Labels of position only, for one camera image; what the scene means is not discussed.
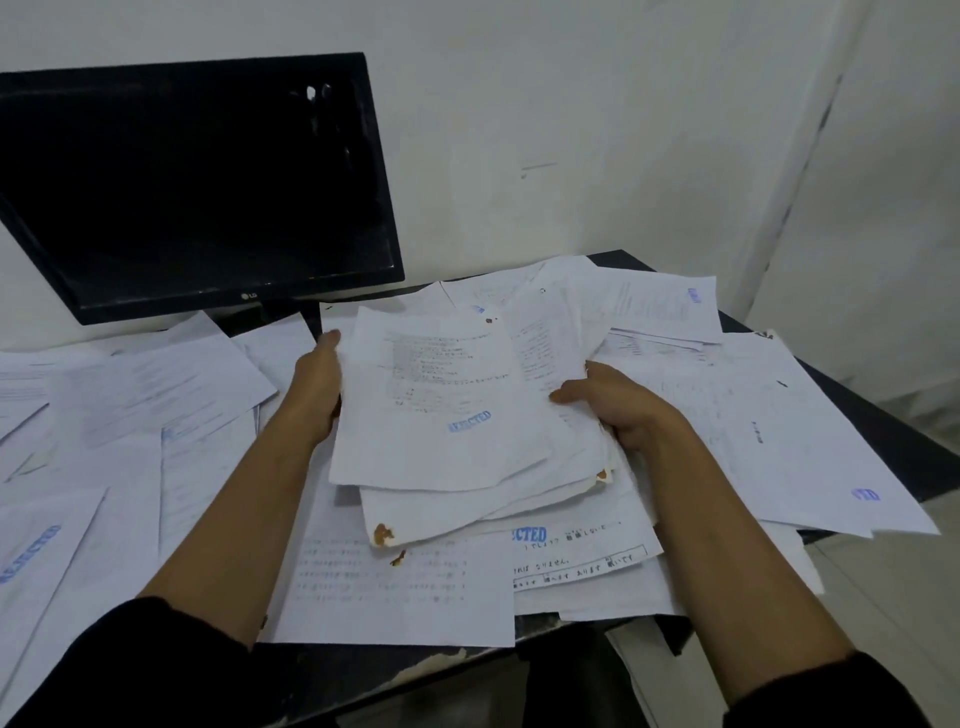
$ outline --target brown stain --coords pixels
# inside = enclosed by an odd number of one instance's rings
[[[387,528],[383,523],[378,523],[376,528],[373,530],[373,542],[377,546],[384,546],[387,543],[387,539],[394,538],[394,532]]]

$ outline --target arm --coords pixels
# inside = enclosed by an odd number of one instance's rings
[[[595,362],[587,379],[565,382],[551,399],[585,400],[625,448],[644,455],[674,586],[729,704],[854,653],[677,409]]]
[[[252,647],[290,538],[307,467],[340,396],[339,331],[301,357],[290,390],[223,489],[140,596],[160,596]]]

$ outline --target black monitor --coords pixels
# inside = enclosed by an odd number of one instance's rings
[[[0,219],[81,324],[403,280],[362,53],[0,74]]]

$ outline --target sleeve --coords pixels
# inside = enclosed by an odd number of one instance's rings
[[[862,652],[848,659],[787,675],[741,698],[724,716],[724,728],[753,726],[891,725],[929,728],[906,688]]]
[[[247,725],[251,661],[244,645],[163,599],[134,599],[70,645],[8,728]]]

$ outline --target black desk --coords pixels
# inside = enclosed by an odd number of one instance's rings
[[[652,270],[624,251],[599,253],[590,259],[608,268]],[[402,288],[350,300],[395,296],[420,288],[422,286]],[[724,331],[750,330],[724,313],[720,314],[720,320]],[[221,326],[228,334],[235,335],[261,323],[259,314],[251,310],[228,317]],[[960,457],[828,376],[806,364],[804,367],[917,500],[928,500],[960,487]],[[809,543],[826,535],[821,531],[807,531],[804,539]],[[657,621],[671,649],[679,654],[692,634],[689,620],[657,617]],[[556,615],[518,617],[516,637],[519,642],[527,641],[563,627],[564,623]],[[265,723],[282,718],[294,722],[314,716],[336,716],[507,653],[508,650],[487,648],[341,644],[258,644],[253,651],[262,671]]]

